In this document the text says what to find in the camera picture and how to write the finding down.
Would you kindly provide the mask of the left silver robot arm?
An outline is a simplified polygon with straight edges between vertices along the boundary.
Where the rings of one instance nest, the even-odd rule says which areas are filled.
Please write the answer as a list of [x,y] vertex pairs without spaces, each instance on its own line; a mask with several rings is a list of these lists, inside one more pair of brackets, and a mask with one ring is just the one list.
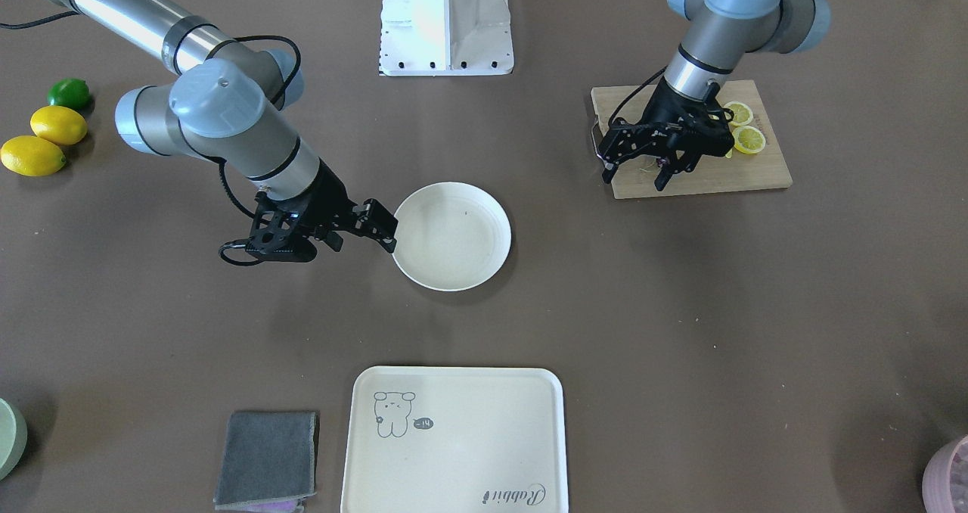
[[617,113],[607,129],[592,129],[595,152],[610,183],[619,166],[656,159],[654,185],[693,171],[701,157],[725,157],[734,137],[729,110],[717,95],[747,52],[810,50],[832,26],[826,0],[667,0],[690,23],[668,65],[649,78],[649,102],[637,121]]

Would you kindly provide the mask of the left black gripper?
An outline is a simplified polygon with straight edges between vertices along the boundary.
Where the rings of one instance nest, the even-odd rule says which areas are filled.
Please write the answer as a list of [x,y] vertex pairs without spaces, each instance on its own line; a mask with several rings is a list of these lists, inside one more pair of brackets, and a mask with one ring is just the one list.
[[642,117],[630,123],[618,116],[619,111],[646,88],[644,82],[627,95],[608,119],[608,130],[597,142],[597,156],[603,162],[602,179],[611,185],[619,165],[647,155],[664,157],[658,162],[654,185],[663,191],[675,175],[690,173],[701,157],[725,157],[732,150],[731,113],[716,100],[722,89],[719,82],[706,83],[695,101],[675,92],[665,81],[658,82],[647,102]]

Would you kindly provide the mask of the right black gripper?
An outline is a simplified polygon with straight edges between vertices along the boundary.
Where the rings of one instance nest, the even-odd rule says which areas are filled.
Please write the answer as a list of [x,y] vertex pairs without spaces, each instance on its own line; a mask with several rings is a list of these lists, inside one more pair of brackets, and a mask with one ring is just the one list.
[[256,203],[244,250],[259,261],[310,262],[317,255],[312,239],[339,251],[343,245],[340,232],[372,238],[387,253],[393,253],[397,244],[396,217],[376,199],[356,206],[341,179],[325,163],[301,195],[274,201],[259,193]]

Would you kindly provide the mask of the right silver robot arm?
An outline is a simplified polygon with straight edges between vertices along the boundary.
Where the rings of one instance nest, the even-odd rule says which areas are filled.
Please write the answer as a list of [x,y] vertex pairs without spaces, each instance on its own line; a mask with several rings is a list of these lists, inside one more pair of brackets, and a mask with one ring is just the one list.
[[186,155],[231,166],[256,186],[245,238],[220,248],[263,262],[311,261],[316,241],[341,250],[342,232],[396,247],[397,219],[375,199],[357,204],[331,169],[284,119],[303,90],[301,55],[254,51],[170,0],[48,0],[97,21],[163,62],[171,85],[126,93],[116,129],[137,151]]

